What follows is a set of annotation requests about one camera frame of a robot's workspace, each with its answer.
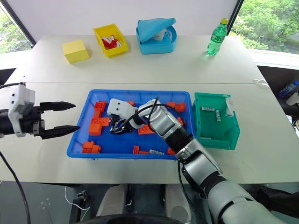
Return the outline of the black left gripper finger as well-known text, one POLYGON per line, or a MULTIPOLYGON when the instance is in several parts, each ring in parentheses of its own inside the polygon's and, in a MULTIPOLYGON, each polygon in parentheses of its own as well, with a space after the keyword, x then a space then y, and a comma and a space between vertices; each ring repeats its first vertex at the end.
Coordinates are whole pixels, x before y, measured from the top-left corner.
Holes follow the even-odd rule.
POLYGON ((42 102, 40 103, 40 109, 44 111, 65 111, 76 107, 74 104, 64 101, 57 102, 42 102))
POLYGON ((79 128, 80 126, 69 126, 69 125, 57 126, 54 127, 53 129, 45 130, 42 134, 42 139, 45 140, 45 139, 62 137, 75 132, 79 128))

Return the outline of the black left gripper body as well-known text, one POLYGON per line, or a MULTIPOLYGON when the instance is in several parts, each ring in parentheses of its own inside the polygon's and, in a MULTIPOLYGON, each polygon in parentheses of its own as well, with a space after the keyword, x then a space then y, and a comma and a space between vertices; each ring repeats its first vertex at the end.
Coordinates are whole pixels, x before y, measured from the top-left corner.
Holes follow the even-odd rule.
POLYGON ((40 106, 34 106, 27 115, 23 115, 20 119, 22 132, 42 138, 45 133, 45 122, 41 117, 43 113, 40 106))

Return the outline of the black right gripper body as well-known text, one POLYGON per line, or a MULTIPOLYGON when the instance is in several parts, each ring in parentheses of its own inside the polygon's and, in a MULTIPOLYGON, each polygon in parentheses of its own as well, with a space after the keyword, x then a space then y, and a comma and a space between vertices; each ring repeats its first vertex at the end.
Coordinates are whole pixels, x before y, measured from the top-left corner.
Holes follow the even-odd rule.
POLYGON ((110 116, 110 125, 111 125, 111 128, 114 127, 114 128, 122 128, 124 126, 124 123, 125 123, 126 119, 122 119, 120 118, 119 115, 116 115, 116 114, 111 114, 110 116))

